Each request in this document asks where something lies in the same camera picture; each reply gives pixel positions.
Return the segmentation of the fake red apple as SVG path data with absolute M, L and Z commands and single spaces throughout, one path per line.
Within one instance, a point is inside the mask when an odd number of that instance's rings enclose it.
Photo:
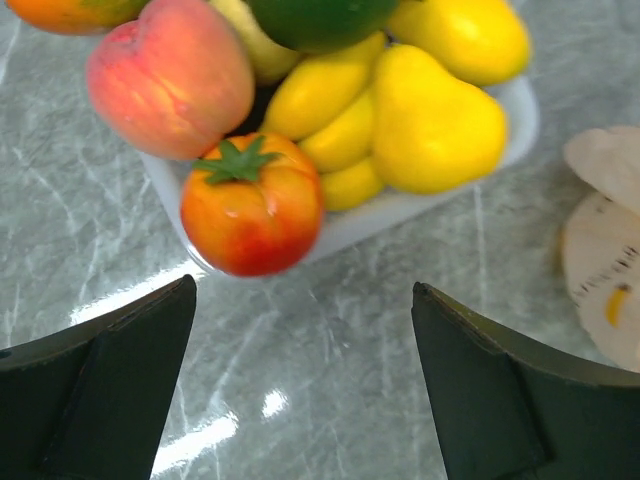
M 319 175 L 282 135 L 230 137 L 193 163 L 180 217 L 212 267 L 237 277 L 280 273 L 303 259 L 319 237 Z

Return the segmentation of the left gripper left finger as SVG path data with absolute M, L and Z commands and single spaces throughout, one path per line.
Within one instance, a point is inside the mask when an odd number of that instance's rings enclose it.
M 150 478 L 195 310 L 185 275 L 2 349 L 2 478 Z

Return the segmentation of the fake peach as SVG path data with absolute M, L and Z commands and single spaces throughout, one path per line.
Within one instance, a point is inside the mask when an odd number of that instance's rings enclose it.
M 151 1 L 86 64 L 97 114 L 131 146 L 172 160 L 211 150 L 248 116 L 255 81 L 226 18 L 205 1 Z

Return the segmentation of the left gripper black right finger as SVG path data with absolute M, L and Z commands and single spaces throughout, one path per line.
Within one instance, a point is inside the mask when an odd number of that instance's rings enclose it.
M 639 376 L 562 352 L 438 289 L 411 309 L 450 479 L 636 479 Z

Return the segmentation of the translucent orange plastic bag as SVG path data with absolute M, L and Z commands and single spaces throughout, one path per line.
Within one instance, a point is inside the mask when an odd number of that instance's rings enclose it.
M 639 370 L 639 128 L 575 135 L 564 160 L 594 191 L 562 229 L 566 288 L 600 352 Z

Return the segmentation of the fake green lime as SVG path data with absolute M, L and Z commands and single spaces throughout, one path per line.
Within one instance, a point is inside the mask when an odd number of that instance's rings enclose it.
M 381 29 L 395 0 L 255 0 L 247 3 L 275 43 L 303 53 L 329 53 Z

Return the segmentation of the fake red green mango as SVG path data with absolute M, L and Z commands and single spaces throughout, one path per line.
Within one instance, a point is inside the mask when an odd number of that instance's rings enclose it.
M 8 0 L 25 23 L 49 33 L 89 36 L 135 20 L 148 0 Z

